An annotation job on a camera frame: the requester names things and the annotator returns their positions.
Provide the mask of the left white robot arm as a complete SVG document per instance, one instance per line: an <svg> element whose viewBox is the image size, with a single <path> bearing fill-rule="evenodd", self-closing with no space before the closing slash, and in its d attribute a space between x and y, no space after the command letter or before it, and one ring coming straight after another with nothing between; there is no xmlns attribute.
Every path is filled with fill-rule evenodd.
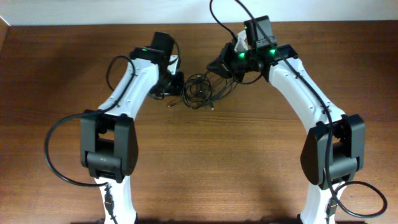
<svg viewBox="0 0 398 224"><path fill-rule="evenodd" d="M80 159L99 185L105 218L102 223L136 223L131 174L137 164L134 122L148 94L179 95L183 73L172 55L174 38L155 32L150 46L137 47L127 57L126 71L99 114L86 110L80 120Z"/></svg>

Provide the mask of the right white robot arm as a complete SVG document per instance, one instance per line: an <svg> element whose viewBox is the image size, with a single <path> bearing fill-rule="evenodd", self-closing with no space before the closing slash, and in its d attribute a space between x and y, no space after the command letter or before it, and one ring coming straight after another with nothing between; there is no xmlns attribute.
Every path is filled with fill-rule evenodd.
<svg viewBox="0 0 398 224"><path fill-rule="evenodd" d="M326 97L293 47L277 43L268 16L244 21L244 30L207 70L236 82L259 72L282 93L307 133L300 163L309 187L296 222L335 223L341 195L364 165L365 123L360 115L348 116Z"/></svg>

